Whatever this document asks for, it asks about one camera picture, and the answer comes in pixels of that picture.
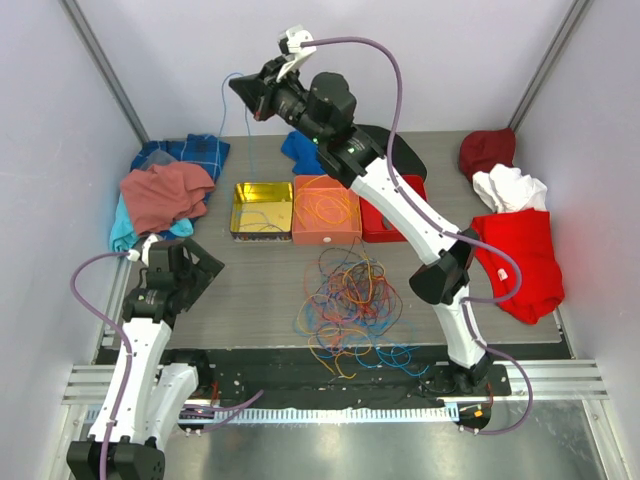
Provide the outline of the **black cloth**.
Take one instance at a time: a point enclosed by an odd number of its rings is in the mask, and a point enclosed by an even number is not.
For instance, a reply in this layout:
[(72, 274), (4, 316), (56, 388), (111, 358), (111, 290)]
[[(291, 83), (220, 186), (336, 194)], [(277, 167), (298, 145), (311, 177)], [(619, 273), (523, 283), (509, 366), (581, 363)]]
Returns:
[[(384, 151), (387, 150), (390, 131), (384, 127), (358, 124), (374, 142), (376, 142)], [(395, 134), (392, 145), (392, 163), (396, 171), (402, 175), (415, 175), (422, 179), (427, 179), (427, 168), (418, 154), (409, 146), (409, 144), (399, 135)]]

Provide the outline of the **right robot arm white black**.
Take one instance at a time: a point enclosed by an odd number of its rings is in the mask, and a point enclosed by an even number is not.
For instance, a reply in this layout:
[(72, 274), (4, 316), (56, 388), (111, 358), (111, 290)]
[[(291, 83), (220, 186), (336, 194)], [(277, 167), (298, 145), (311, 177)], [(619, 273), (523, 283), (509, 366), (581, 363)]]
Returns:
[(323, 170), (374, 206), (409, 242), (422, 263), (409, 284), (440, 322), (453, 386), (465, 395), (477, 393), (488, 381), (492, 360), (461, 302), (469, 293), (476, 234), (440, 217), (355, 125), (357, 101), (342, 75), (322, 72), (304, 87), (293, 73), (282, 80), (253, 74), (232, 79), (229, 86), (256, 120), (278, 116), (311, 140)]

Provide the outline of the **cyan cloth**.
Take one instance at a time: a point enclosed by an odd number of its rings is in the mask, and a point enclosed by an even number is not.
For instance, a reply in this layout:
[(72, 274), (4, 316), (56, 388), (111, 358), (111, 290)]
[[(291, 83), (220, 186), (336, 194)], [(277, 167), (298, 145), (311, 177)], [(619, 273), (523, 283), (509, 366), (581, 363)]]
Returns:
[[(194, 227), (190, 219), (175, 222), (168, 230), (158, 232), (164, 240), (187, 238), (194, 234)], [(115, 210), (115, 219), (111, 227), (108, 247), (111, 252), (125, 252), (132, 249), (139, 241), (140, 235), (134, 230), (129, 212), (122, 196), (119, 196)]]

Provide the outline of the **salmon pink shirt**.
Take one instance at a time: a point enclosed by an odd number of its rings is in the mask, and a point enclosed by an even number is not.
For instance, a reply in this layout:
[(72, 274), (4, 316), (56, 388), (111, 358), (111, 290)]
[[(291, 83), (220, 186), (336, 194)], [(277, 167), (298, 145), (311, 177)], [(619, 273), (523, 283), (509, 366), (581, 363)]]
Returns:
[(214, 180), (199, 165), (172, 162), (134, 169), (120, 183), (120, 191), (138, 235), (169, 230), (182, 219), (207, 213), (205, 197)]

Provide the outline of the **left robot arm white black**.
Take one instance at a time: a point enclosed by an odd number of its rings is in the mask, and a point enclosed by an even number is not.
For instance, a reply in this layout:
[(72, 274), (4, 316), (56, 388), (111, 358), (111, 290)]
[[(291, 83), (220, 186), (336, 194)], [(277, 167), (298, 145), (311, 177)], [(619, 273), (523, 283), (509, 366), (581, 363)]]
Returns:
[(141, 262), (124, 297), (122, 321), (106, 318), (121, 340), (111, 381), (87, 439), (74, 441), (66, 462), (77, 479), (161, 479), (164, 448), (188, 398), (205, 397), (213, 371), (205, 352), (168, 351), (179, 314), (206, 291), (224, 264), (191, 238), (149, 236), (124, 253)]

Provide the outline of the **dark red cloth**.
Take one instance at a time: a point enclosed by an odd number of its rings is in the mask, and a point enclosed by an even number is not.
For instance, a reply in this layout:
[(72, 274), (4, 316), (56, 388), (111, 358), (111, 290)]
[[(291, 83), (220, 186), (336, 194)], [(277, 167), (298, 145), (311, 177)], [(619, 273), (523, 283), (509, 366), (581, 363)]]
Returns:
[(472, 182), (476, 173), (490, 173), (496, 165), (513, 166), (516, 136), (512, 129), (475, 131), (459, 149), (458, 168)]

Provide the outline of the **bright red cloth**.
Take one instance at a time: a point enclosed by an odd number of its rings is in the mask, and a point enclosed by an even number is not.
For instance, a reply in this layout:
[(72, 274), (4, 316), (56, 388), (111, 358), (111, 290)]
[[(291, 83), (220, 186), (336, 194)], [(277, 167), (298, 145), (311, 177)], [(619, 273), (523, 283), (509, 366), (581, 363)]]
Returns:
[(556, 261), (550, 213), (535, 209), (476, 217), (471, 227), (479, 239), (509, 255), (519, 266), (522, 284), (499, 307), (520, 322), (535, 325), (565, 298)]

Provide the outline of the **gold tin box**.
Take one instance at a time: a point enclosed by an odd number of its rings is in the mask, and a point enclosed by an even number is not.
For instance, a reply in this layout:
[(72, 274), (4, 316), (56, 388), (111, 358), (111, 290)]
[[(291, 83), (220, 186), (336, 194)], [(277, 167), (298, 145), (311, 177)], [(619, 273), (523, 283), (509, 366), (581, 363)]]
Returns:
[(291, 182), (241, 182), (234, 187), (230, 234), (236, 242), (292, 240)]

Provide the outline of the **white cloth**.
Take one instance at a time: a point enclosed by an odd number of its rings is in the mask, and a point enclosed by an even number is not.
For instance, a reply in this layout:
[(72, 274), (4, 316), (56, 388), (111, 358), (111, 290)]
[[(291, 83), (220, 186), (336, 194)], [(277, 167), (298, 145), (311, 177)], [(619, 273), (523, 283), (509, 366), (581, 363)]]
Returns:
[(489, 173), (477, 172), (472, 187), (494, 213), (514, 213), (528, 209), (546, 211), (547, 186), (516, 167), (495, 165)]

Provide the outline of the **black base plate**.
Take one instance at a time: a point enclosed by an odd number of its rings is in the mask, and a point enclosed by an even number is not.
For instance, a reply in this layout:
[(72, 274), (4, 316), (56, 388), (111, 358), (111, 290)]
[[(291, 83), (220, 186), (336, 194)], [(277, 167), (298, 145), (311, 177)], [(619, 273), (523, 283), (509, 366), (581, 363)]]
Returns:
[(253, 395), (257, 408), (341, 410), (347, 408), (418, 408), (447, 399), (478, 397), (491, 402), (511, 394), (505, 366), (494, 363), (477, 385), (450, 364), (442, 346), (364, 347), (338, 360), (308, 348), (171, 349), (166, 365), (194, 359), (209, 370), (195, 396), (224, 406)]

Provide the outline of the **blue plaid cloth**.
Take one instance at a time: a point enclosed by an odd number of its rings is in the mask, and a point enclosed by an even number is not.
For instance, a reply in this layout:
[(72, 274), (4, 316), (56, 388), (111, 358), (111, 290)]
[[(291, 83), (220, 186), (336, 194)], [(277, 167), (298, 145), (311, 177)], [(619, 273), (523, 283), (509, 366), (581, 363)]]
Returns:
[[(186, 139), (178, 141), (151, 141), (146, 143), (134, 158), (131, 163), (130, 172), (134, 169), (147, 170), (152, 165), (185, 162), (199, 165), (205, 169), (214, 180), (216, 186), (229, 150), (230, 145), (228, 143), (210, 134), (190, 134)], [(206, 207), (210, 195), (211, 193), (205, 197)], [(199, 218), (190, 219), (193, 227), (195, 221)]]

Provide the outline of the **aluminium corner post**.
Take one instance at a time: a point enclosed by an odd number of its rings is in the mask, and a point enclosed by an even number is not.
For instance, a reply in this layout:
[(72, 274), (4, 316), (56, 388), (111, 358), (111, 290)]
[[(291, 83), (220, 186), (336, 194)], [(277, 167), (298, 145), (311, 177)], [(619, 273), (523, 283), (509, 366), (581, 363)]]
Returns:
[(508, 127), (517, 132), (531, 110), (538, 94), (551, 77), (555, 66), (560, 61), (574, 34), (592, 6), (592, 0), (573, 0), (547, 46), (533, 76), (531, 77), (511, 119)]
[(96, 70), (102, 77), (107, 89), (119, 107), (124, 119), (141, 144), (150, 140), (150, 137), (136, 112), (133, 103), (127, 95), (116, 71), (114, 70), (106, 52), (98, 37), (93, 31), (80, 4), (76, 0), (60, 0), (60, 6), (80, 38), (81, 43), (89, 54)]

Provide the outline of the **right aluminium corner post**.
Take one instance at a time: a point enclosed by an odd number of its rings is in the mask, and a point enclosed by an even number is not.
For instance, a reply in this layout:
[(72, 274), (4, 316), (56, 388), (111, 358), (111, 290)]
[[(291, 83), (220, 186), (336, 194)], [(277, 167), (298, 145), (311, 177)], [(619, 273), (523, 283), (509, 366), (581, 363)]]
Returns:
[(508, 127), (517, 132), (531, 110), (538, 94), (551, 77), (555, 66), (560, 61), (574, 34), (592, 6), (592, 0), (573, 0), (547, 46), (533, 76), (531, 77), (511, 119)]

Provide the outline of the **red box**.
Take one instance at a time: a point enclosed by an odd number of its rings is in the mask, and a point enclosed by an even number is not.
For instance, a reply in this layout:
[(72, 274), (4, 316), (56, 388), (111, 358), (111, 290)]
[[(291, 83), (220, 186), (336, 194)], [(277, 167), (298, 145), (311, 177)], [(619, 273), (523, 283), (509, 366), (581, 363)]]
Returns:
[[(428, 199), (424, 178), (414, 174), (403, 174), (402, 178), (423, 200)], [(362, 197), (359, 198), (359, 203), (362, 224), (361, 237), (365, 242), (406, 242), (406, 238), (372, 204)]]

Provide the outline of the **salmon pink box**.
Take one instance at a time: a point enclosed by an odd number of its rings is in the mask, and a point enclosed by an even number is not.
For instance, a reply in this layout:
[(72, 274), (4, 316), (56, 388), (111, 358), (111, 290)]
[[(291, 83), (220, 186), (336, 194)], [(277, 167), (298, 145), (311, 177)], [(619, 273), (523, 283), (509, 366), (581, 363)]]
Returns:
[(348, 245), (362, 234), (359, 197), (328, 175), (294, 179), (296, 245)]

